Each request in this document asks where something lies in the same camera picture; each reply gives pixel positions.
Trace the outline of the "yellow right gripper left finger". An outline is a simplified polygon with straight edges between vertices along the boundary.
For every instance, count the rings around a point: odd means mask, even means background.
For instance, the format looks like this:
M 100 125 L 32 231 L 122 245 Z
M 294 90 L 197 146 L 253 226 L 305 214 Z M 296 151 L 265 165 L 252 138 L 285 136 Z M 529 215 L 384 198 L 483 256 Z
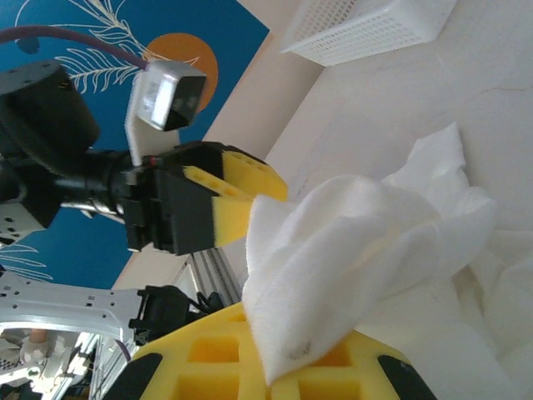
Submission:
M 271 400 L 243 306 L 140 347 L 102 400 Z

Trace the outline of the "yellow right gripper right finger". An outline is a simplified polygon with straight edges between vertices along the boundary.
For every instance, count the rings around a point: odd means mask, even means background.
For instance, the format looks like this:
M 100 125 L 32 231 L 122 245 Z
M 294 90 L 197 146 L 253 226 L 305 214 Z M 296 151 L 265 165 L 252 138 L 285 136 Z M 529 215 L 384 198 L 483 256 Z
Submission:
M 406 356 L 350 332 L 317 361 L 278 378 L 270 400 L 437 400 Z

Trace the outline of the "white t-shirt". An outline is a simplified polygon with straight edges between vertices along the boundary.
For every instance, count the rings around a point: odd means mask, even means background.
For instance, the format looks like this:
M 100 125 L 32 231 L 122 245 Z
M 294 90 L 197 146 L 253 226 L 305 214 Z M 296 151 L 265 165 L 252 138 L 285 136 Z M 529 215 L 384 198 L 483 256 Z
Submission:
M 254 201 L 242 301 L 267 383 L 361 332 L 438 400 L 533 400 L 533 231 L 499 227 L 465 167 L 450 125 L 381 180 Z

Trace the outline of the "black clamp block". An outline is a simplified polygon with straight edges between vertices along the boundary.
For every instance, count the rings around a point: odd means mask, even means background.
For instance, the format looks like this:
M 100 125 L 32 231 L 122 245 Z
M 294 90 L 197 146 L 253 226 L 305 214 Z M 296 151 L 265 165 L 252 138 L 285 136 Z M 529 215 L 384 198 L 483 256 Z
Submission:
M 190 323 L 222 310 L 225 305 L 218 292 L 206 297 L 201 292 L 188 297 L 174 286 L 146 286 L 137 290 L 141 304 L 128 326 L 134 332 L 134 342 L 143 346 Z

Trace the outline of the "person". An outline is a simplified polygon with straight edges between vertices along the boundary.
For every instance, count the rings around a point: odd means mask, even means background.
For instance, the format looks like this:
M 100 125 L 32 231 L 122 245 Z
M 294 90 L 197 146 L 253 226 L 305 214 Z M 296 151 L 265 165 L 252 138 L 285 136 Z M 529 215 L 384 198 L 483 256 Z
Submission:
M 4 329 L 0 332 L 0 373 L 49 358 L 53 354 L 52 339 L 47 329 Z

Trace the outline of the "white plastic lattice basket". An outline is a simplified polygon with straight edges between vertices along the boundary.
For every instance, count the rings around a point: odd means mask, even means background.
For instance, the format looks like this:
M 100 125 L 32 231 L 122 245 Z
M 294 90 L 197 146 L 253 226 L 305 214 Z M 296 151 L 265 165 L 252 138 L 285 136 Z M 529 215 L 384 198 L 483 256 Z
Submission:
M 457 0 L 303 0 L 282 41 L 323 67 L 434 41 Z

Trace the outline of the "aluminium frame rail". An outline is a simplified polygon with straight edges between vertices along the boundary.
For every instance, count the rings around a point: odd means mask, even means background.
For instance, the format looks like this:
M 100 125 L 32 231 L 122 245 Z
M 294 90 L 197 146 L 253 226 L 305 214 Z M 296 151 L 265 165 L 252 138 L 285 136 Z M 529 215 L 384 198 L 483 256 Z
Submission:
M 187 255 L 173 285 L 190 298 L 197 298 L 198 293 L 206 298 L 217 293 L 225 307 L 242 299 L 242 286 L 221 248 Z

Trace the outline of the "white perforated metal bracket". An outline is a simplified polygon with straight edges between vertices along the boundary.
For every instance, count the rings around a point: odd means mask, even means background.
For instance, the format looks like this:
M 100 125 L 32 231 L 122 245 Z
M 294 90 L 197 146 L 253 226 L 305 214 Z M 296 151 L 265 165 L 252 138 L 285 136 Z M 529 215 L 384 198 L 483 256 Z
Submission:
M 136 289 L 75 287 L 0 272 L 1 329 L 91 333 L 131 343 L 134 330 L 129 323 L 141 304 Z

